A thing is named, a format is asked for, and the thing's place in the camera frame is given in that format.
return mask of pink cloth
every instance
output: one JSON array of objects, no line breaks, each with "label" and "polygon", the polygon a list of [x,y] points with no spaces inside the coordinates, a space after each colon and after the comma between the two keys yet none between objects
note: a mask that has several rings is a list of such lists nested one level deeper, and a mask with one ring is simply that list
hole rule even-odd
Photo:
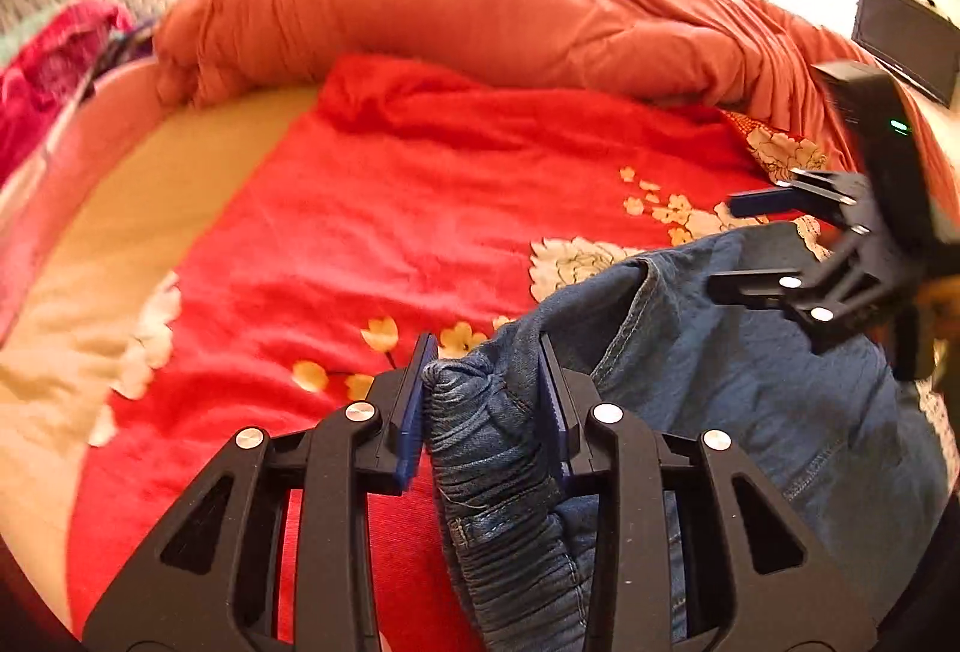
[{"label": "pink cloth", "polygon": [[96,96],[80,107],[59,145],[43,157],[40,184],[24,196],[25,208],[0,216],[0,227],[6,227],[0,232],[0,342],[83,201],[171,112],[157,98],[157,72],[152,59],[139,61],[97,83]]},{"label": "pink cloth", "polygon": [[[337,56],[373,52],[495,86],[721,104],[812,139],[846,170],[856,169],[853,149],[810,65],[874,62],[846,37],[764,0],[181,0],[155,49],[170,103],[318,82]],[[960,216],[949,160],[906,104],[931,188]]]},{"label": "pink cloth", "polygon": [[80,88],[114,29],[133,27],[121,6],[77,0],[0,73],[0,187],[26,160]]}]

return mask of magenta garment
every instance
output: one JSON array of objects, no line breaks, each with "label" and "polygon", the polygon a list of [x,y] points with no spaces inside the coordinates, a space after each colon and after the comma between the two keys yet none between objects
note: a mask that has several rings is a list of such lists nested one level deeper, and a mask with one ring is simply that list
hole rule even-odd
[{"label": "magenta garment", "polygon": [[115,30],[130,30],[126,8],[76,0],[0,73],[0,187],[43,142]]}]

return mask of red bedsheet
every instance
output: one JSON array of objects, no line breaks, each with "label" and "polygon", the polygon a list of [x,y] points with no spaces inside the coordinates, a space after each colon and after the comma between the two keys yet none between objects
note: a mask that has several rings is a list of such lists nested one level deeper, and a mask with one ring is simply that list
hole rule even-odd
[{"label": "red bedsheet", "polygon": [[[311,427],[405,364],[421,331],[462,355],[632,249],[736,224],[723,199],[769,184],[745,133],[768,168],[777,151],[819,155],[707,107],[341,59],[131,341],[107,412],[117,432],[90,450],[77,495],[75,628],[237,429]],[[445,575],[428,465],[407,497],[371,505],[377,611],[394,652],[479,649]],[[287,638],[290,577],[287,567]]]}]

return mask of blue jeans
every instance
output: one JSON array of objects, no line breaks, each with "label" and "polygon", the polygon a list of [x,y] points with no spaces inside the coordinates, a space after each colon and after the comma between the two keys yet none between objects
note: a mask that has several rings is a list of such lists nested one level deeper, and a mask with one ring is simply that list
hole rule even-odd
[{"label": "blue jeans", "polygon": [[[654,430],[730,433],[880,620],[904,591],[949,497],[914,384],[865,338],[814,356],[776,311],[717,307],[710,273],[800,267],[792,224],[745,227],[629,259],[561,289],[460,360],[424,371],[425,430],[451,578],[489,649],[579,650],[596,499],[565,499],[536,438],[536,358]],[[674,636],[685,637],[679,526],[668,502]]]}]

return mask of silver screw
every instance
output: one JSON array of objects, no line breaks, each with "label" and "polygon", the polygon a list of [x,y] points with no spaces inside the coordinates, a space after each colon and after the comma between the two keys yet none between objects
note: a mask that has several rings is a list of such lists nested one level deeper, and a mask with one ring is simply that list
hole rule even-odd
[{"label": "silver screw", "polygon": [[256,449],[263,443],[263,430],[258,427],[248,427],[237,433],[236,444],[240,449]]},{"label": "silver screw", "polygon": [[704,433],[704,444],[714,451],[727,451],[733,444],[730,436],[723,430],[707,430]]},{"label": "silver screw", "polygon": [[376,408],[373,407],[373,403],[360,401],[347,406],[347,419],[351,422],[366,422],[371,420],[374,414],[376,414]]},{"label": "silver screw", "polygon": [[615,425],[623,419],[623,409],[613,403],[600,403],[593,408],[593,418],[604,425]]}]

